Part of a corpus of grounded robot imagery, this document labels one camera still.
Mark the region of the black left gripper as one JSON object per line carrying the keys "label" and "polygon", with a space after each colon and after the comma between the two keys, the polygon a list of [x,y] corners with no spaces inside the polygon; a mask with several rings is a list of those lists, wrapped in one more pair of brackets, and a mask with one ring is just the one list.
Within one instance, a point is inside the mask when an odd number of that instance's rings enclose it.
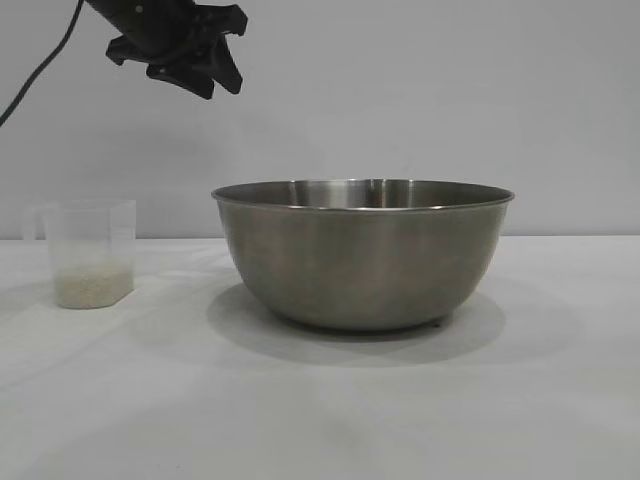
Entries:
{"label": "black left gripper", "polygon": [[[240,93],[243,77],[223,39],[246,31],[248,17],[239,5],[171,0],[89,0],[88,4],[120,33],[106,50],[115,64],[127,60],[149,64],[150,79],[203,99],[213,97],[214,81],[231,94]],[[210,49],[211,64],[176,62]]]}

